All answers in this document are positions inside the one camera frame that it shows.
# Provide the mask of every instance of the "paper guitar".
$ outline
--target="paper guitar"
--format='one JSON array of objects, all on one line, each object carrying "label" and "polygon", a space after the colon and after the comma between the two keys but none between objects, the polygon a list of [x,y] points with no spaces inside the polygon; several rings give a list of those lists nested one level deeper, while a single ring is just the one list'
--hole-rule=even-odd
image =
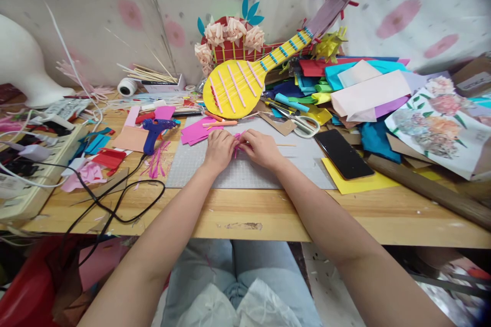
[{"label": "paper guitar", "polygon": [[260,60],[228,60],[217,66],[203,90],[208,111],[226,119],[240,119],[249,114],[259,101],[266,74],[311,42],[317,42],[349,2],[326,0],[302,30]]}]

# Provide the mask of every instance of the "tape roll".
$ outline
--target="tape roll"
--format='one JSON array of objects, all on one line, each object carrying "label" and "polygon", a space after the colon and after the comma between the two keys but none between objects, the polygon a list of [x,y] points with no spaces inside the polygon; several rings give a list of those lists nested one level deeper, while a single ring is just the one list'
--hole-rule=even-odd
[{"label": "tape roll", "polygon": [[121,82],[118,84],[118,92],[124,97],[133,96],[137,89],[137,83],[129,78],[121,79]]}]

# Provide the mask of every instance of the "black cable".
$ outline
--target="black cable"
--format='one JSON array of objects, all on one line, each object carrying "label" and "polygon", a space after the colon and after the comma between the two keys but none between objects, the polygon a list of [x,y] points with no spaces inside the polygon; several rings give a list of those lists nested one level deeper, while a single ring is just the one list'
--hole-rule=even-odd
[{"label": "black cable", "polygon": [[[94,251],[96,250],[97,246],[99,245],[100,241],[101,241],[101,238],[102,236],[104,236],[104,234],[106,233],[111,221],[113,220],[113,218],[116,218],[117,221],[121,222],[121,223],[130,223],[130,222],[133,222],[135,221],[136,219],[140,218],[141,216],[143,216],[149,209],[151,209],[153,207],[153,205],[155,203],[157,203],[157,201],[162,197],[162,195],[164,194],[165,192],[165,184],[163,182],[161,182],[160,180],[154,180],[154,179],[146,179],[146,180],[139,180],[139,181],[135,181],[129,185],[127,185],[124,189],[123,189],[123,192],[121,193],[119,199],[118,199],[118,202],[116,203],[116,206],[115,206],[115,209],[114,211],[108,207],[106,207],[105,205],[103,205],[101,202],[100,202],[100,199],[104,198],[107,194],[109,194],[109,192],[111,190],[113,190],[115,187],[117,187],[119,184],[121,184],[123,181],[125,181],[126,179],[128,179],[130,176],[132,176],[139,168],[140,166],[142,165],[143,163],[143,160],[145,159],[146,155],[144,154],[141,158],[140,158],[140,162],[138,163],[137,167],[132,171],[130,172],[128,175],[126,175],[124,178],[122,178],[121,180],[119,180],[116,184],[114,184],[113,186],[111,186],[109,189],[107,189],[104,193],[102,193],[99,197],[96,197],[94,195],[94,193],[91,191],[91,189],[83,182],[83,179],[80,175],[80,173],[69,167],[69,166],[65,166],[65,165],[58,165],[58,164],[54,164],[54,163],[45,163],[45,162],[36,162],[37,164],[41,164],[41,165],[48,165],[48,166],[58,166],[58,167],[63,167],[63,168],[66,168],[66,169],[70,169],[72,170],[75,175],[77,175],[77,178],[78,180],[80,181],[80,183],[82,184],[83,188],[88,192],[88,194],[92,197],[93,199],[93,203],[70,225],[70,227],[68,228],[68,230],[65,232],[65,234],[63,235],[63,239],[61,241],[61,244],[60,244],[60,252],[59,252],[59,263],[60,263],[60,266],[62,265],[62,258],[63,258],[63,250],[64,250],[64,247],[65,247],[65,243],[66,243],[66,238],[67,236],[70,234],[70,232],[74,229],[74,227],[80,222],[80,220],[82,220],[85,215],[87,213],[89,213],[89,211],[94,208],[95,205],[99,206],[100,208],[102,208],[103,210],[105,210],[106,212],[110,213],[110,217],[109,219],[107,220],[104,228],[102,229],[101,233],[99,235],[97,235],[97,238],[96,238],[96,242],[95,244],[93,245],[92,249],[90,250],[90,252],[87,254],[87,256],[80,262],[79,264],[79,267],[85,263],[87,261],[87,259],[94,253]],[[123,197],[124,195],[126,194],[126,191],[131,188],[132,186],[134,185],[137,185],[139,183],[145,183],[145,182],[155,182],[155,183],[160,183],[162,184],[162,191],[160,192],[160,194],[155,198],[155,200],[150,203],[149,206],[147,206],[143,211],[141,211],[138,215],[134,216],[133,218],[129,219],[129,220],[123,220],[122,218],[120,218],[116,212],[123,200]]]}]

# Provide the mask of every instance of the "blue glue gun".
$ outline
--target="blue glue gun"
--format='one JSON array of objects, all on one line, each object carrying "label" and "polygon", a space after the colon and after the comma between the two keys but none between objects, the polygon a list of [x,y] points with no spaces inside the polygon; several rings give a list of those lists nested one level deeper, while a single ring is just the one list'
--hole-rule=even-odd
[{"label": "blue glue gun", "polygon": [[145,119],[142,126],[143,129],[148,130],[148,136],[145,145],[143,146],[143,153],[147,156],[153,155],[155,152],[155,141],[157,141],[160,133],[166,129],[172,129],[176,125],[176,122],[173,120]]}]

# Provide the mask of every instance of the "person's right hand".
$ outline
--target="person's right hand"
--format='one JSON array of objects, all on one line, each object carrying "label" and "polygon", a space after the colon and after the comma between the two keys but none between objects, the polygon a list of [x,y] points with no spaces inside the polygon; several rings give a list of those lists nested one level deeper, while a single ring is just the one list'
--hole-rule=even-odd
[{"label": "person's right hand", "polygon": [[249,129],[242,134],[239,141],[239,148],[243,149],[252,161],[271,171],[280,168],[282,162],[287,159],[280,153],[274,138],[270,135]]}]

